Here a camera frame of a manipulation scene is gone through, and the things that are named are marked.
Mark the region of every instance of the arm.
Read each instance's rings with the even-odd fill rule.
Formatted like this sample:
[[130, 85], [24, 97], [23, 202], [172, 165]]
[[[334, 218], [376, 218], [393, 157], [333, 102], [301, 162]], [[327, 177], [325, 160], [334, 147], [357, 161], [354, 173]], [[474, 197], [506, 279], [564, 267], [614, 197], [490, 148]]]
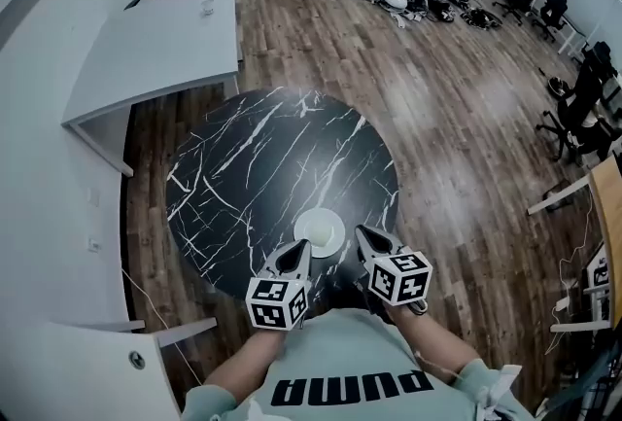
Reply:
[[[471, 361], [479, 359], [473, 347], [445, 330], [429, 315], [416, 316], [405, 305], [385, 305], [385, 308], [415, 356], [419, 354], [426, 361], [456, 374]], [[454, 379], [446, 370], [433, 367], [424, 361], [420, 366], [445, 383]]]
[[224, 388], [241, 403], [263, 383], [268, 368], [281, 351], [285, 336], [283, 332], [256, 332], [233, 357], [216, 368], [204, 384]]

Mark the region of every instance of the wooden floor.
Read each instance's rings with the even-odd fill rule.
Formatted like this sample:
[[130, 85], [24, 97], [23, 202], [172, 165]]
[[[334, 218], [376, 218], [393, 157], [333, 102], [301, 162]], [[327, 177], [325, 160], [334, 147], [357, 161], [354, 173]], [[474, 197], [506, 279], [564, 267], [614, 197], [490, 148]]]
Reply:
[[[485, 5], [494, 0], [481, 0]], [[534, 408], [556, 382], [566, 339], [548, 356], [551, 308], [562, 294], [558, 262], [583, 241], [589, 194], [552, 214], [527, 207], [583, 171], [549, 160], [534, 126], [553, 108], [540, 67], [573, 82], [571, 62], [526, 23], [484, 32], [409, 22], [363, 0], [236, 0], [244, 63], [241, 90], [316, 88], [363, 114], [389, 147], [400, 182], [397, 233], [434, 264], [430, 313], [492, 367], [523, 365], [517, 397]], [[206, 43], [209, 46], [218, 40]], [[250, 327], [240, 302], [180, 260], [165, 216], [169, 159], [222, 92], [200, 88], [135, 108], [126, 156], [128, 267], [169, 326], [216, 316], [219, 327], [182, 350], [200, 380], [234, 353]], [[601, 238], [592, 213], [576, 274]], [[573, 271], [565, 266], [568, 278]], [[133, 289], [136, 316], [162, 328]], [[174, 348], [165, 362], [180, 401], [195, 379]]]

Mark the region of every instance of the round table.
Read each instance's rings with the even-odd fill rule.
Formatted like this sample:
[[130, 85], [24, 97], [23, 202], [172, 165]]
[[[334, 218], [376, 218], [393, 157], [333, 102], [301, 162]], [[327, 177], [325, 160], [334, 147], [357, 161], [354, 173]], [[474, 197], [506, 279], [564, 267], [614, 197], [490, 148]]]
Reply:
[[243, 299], [265, 258], [294, 241], [298, 216], [334, 211], [346, 236], [334, 255], [311, 261], [317, 301], [363, 274], [354, 228], [393, 230], [397, 193], [391, 154], [355, 109], [316, 90], [255, 90], [208, 113], [177, 149], [167, 218], [201, 277]]

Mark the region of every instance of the light green t-shirt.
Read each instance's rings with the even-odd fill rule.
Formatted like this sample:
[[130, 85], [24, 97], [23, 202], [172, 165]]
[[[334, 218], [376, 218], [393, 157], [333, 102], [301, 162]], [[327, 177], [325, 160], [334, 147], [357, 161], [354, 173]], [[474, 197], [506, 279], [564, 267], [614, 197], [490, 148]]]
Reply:
[[[242, 404], [218, 386], [199, 386], [188, 392], [182, 421], [473, 421], [478, 392], [498, 377], [476, 360], [448, 386], [421, 371], [395, 326], [364, 310], [333, 309], [289, 332], [282, 356]], [[533, 419], [511, 393], [497, 412]]]

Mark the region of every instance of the white plate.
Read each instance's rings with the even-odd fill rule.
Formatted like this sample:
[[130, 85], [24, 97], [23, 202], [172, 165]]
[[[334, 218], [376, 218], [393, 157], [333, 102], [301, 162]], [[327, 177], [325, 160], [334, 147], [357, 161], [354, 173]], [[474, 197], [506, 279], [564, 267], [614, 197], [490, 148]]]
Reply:
[[341, 248], [345, 237], [343, 221], [327, 208], [307, 210], [294, 224], [294, 239], [311, 241], [311, 256], [314, 259], [325, 259], [333, 255]]

